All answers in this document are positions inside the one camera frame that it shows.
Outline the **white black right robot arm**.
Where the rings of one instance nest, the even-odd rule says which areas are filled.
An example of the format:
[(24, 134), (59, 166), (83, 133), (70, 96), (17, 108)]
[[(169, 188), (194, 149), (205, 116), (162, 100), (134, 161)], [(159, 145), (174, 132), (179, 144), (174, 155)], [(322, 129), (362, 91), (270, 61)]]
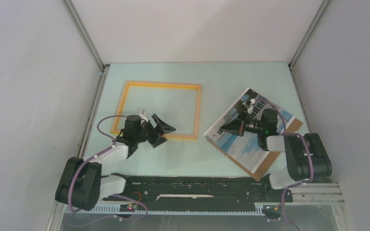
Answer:
[(328, 177), (332, 164), (317, 133), (280, 133), (278, 110), (266, 108), (261, 118), (255, 119), (243, 111), (233, 121), (220, 127), (221, 131), (242, 137), (245, 133), (257, 136), (258, 147), (266, 152), (285, 153), (286, 167), (268, 175), (268, 183), (261, 187), (261, 195), (274, 201), (280, 189), (310, 183), (314, 179)]

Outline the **orange wooden picture frame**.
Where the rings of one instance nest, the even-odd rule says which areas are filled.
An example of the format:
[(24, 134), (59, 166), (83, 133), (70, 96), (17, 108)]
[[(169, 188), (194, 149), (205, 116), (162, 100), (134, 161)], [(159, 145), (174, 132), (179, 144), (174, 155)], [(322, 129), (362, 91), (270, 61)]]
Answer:
[(126, 104), (126, 99), (130, 90), (130, 87), (144, 87), (144, 88), (161, 88), (161, 89), (176, 89), (176, 90), (195, 90), (197, 93), (195, 113), (194, 113), (194, 125), (192, 134), (168, 134), (164, 135), (165, 138), (169, 139), (180, 139), (180, 140), (197, 140), (198, 129), (199, 129), (199, 117), (200, 117), (200, 105), (202, 96), (202, 86), (200, 84), (185, 84), (185, 83), (168, 83), (168, 82), (150, 82), (150, 81), (126, 81), (119, 99), (116, 113), (121, 114)]

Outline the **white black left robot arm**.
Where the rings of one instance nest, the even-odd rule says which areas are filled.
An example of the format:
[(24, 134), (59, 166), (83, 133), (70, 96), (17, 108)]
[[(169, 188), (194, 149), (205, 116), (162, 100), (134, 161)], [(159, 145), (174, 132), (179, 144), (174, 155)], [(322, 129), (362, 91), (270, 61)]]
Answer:
[(133, 187), (127, 184), (126, 177), (117, 174), (105, 175), (103, 171), (131, 157), (139, 144), (148, 142), (153, 148), (167, 141), (164, 136), (176, 128), (153, 114), (154, 124), (143, 112), (125, 115), (124, 127), (115, 137), (98, 131), (111, 139), (111, 144), (88, 158), (71, 157), (67, 160), (58, 183), (54, 199), (68, 206), (76, 213), (90, 211), (99, 200), (116, 195), (120, 200), (132, 197)]

